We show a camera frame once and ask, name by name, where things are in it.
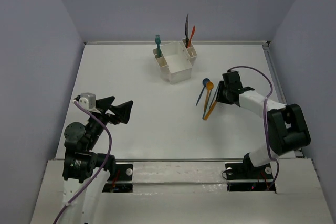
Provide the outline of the teal chopstick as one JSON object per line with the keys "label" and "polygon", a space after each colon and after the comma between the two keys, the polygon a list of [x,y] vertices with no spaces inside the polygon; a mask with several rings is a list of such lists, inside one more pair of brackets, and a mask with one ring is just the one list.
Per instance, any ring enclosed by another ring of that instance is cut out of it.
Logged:
{"label": "teal chopstick", "polygon": [[206,111],[206,113],[203,116],[203,120],[207,120],[212,111],[213,111],[213,105]]}
{"label": "teal chopstick", "polygon": [[214,95],[213,95],[213,97],[212,97],[211,103],[210,103],[210,105],[207,106],[206,111],[211,107],[211,105],[213,104],[213,102],[215,102],[216,91],[217,91],[217,87],[216,87],[216,90],[215,90]]}

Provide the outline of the orange plastic spoon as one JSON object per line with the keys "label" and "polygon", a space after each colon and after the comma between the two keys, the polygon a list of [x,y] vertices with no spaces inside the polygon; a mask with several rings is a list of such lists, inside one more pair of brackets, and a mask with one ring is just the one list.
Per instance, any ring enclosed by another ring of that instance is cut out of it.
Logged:
{"label": "orange plastic spoon", "polygon": [[214,87],[214,84],[211,81],[209,81],[206,84],[207,94],[206,94],[206,98],[205,98],[205,102],[204,102],[204,112],[207,109],[207,106],[208,106],[208,103],[209,103],[209,98],[211,96],[211,92],[212,92],[213,87]]}

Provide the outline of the orange chopstick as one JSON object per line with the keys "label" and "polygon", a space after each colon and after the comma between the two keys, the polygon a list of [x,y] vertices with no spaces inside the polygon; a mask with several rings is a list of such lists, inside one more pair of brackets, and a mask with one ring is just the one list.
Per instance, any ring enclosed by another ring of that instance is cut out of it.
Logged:
{"label": "orange chopstick", "polygon": [[213,102],[213,104],[211,105],[211,107],[209,108],[208,112],[205,114],[203,120],[207,120],[209,118],[209,116],[211,115],[212,111],[214,110],[215,106],[217,104],[217,101]]}

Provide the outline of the blue plastic spoon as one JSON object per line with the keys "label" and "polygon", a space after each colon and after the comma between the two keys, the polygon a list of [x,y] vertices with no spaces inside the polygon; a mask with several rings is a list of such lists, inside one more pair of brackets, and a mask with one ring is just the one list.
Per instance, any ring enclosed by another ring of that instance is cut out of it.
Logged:
{"label": "blue plastic spoon", "polygon": [[197,98],[196,106],[198,105],[198,103],[199,103],[199,101],[200,101],[200,99],[201,99],[201,97],[202,97],[202,95],[203,95],[203,92],[204,92],[204,90],[205,90],[205,88],[206,88],[206,85],[207,85],[209,82],[210,82],[210,79],[209,79],[209,78],[204,78],[204,79],[203,79],[203,81],[202,81],[202,85],[203,85],[203,87],[202,87],[202,90],[201,90],[201,92],[200,92],[200,94],[199,94],[199,96],[198,96],[198,98]]}

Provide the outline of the orange plastic knife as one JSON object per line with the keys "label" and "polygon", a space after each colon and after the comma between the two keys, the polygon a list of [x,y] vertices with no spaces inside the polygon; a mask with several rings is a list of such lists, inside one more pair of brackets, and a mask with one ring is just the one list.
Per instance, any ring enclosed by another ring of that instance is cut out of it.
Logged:
{"label": "orange plastic knife", "polygon": [[195,31],[196,31],[196,27],[195,27],[195,25],[194,25],[194,26],[193,26],[193,29],[192,29],[191,36],[190,36],[190,38],[189,38],[189,40],[188,40],[187,48],[189,48],[189,47],[191,46],[191,41],[192,41],[192,39],[193,39],[193,36],[194,36],[194,34],[195,34]]}

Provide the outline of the metal table knife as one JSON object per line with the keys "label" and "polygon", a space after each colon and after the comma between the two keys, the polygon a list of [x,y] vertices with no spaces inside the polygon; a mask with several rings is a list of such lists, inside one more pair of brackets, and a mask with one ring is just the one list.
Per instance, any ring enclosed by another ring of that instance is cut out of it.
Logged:
{"label": "metal table knife", "polygon": [[188,48],[189,43],[189,24],[188,24],[189,13],[186,15],[185,20],[185,47]]}

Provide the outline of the teal plastic fork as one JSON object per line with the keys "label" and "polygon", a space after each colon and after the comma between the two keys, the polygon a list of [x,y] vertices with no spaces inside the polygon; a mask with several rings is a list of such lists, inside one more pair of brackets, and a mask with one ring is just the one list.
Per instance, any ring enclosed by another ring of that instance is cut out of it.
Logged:
{"label": "teal plastic fork", "polygon": [[157,45],[157,54],[155,57],[160,58],[162,56],[161,48],[160,48],[160,44],[161,44],[160,35],[155,35],[155,43]]}

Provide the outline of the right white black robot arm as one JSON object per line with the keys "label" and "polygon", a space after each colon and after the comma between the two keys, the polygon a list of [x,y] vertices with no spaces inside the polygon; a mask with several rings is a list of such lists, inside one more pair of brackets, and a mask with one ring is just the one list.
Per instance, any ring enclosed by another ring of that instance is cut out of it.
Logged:
{"label": "right white black robot arm", "polygon": [[265,145],[247,153],[239,164],[238,170],[248,178],[255,177],[263,166],[276,162],[284,154],[311,143],[299,105],[275,102],[251,87],[244,87],[237,71],[229,70],[223,74],[215,101],[236,105],[263,119]]}

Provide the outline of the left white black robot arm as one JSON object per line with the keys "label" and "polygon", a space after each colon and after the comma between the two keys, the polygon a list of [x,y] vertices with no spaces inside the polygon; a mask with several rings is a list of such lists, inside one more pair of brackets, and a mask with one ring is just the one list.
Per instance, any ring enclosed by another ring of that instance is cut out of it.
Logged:
{"label": "left white black robot arm", "polygon": [[81,93],[73,104],[88,115],[86,124],[73,122],[64,130],[65,158],[61,210],[55,223],[93,223],[103,188],[115,176],[113,139],[107,124],[127,124],[133,101],[114,106],[114,96],[97,99]]}

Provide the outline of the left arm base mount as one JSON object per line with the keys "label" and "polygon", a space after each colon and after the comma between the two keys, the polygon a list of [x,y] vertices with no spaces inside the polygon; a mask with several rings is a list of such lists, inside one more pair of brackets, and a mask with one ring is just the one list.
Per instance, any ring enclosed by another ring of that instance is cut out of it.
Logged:
{"label": "left arm base mount", "polygon": [[133,192],[133,163],[117,163],[116,172],[106,182],[103,193]]}

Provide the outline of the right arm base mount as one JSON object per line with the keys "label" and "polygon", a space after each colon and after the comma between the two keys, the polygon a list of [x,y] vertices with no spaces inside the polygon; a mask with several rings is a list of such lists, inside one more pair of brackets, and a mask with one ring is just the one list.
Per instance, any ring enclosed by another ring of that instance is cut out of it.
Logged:
{"label": "right arm base mount", "polygon": [[227,190],[229,192],[276,192],[270,164],[247,172],[244,170],[243,163],[226,163],[221,176],[227,181]]}

